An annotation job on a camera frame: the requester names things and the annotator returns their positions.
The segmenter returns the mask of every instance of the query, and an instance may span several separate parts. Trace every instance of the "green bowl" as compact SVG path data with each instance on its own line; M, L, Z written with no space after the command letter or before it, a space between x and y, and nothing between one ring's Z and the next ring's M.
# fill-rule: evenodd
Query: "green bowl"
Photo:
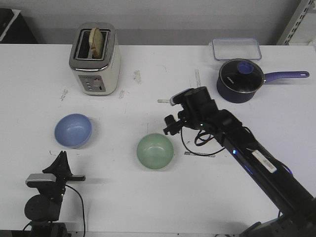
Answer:
M149 169L163 168L172 160L172 143L162 134L149 134L138 143L137 157Z

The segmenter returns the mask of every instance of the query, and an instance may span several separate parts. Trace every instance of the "toaster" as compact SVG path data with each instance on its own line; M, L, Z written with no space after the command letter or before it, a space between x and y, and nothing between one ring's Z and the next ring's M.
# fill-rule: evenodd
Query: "toaster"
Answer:
M99 29L103 36L100 57L96 58L89 44L91 31ZM116 30L109 23L82 24L75 36L69 66L82 91L88 95L109 95L117 87L120 69L120 53Z

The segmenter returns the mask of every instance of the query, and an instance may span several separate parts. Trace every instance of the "blue bowl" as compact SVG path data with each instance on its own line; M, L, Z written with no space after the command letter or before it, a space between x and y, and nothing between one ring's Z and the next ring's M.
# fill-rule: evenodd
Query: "blue bowl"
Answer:
M78 148L85 144L92 133L90 119L81 114L70 114L63 117L55 127L57 142L68 148Z

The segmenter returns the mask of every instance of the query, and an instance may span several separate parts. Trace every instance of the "gray wall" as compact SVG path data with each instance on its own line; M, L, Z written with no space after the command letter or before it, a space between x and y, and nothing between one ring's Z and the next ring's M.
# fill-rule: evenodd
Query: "gray wall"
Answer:
M72 43L79 25L108 22L120 44L208 44L256 37L275 44L299 0L0 0L22 10L40 43Z

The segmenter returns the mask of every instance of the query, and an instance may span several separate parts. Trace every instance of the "saucepan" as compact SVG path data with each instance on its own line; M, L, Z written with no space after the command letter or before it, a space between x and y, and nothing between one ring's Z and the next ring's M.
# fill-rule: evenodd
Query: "saucepan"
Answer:
M306 71L274 72L264 74L261 68L246 59L225 62L219 71L217 90L227 101L243 103L250 100L266 82L280 78L308 78Z

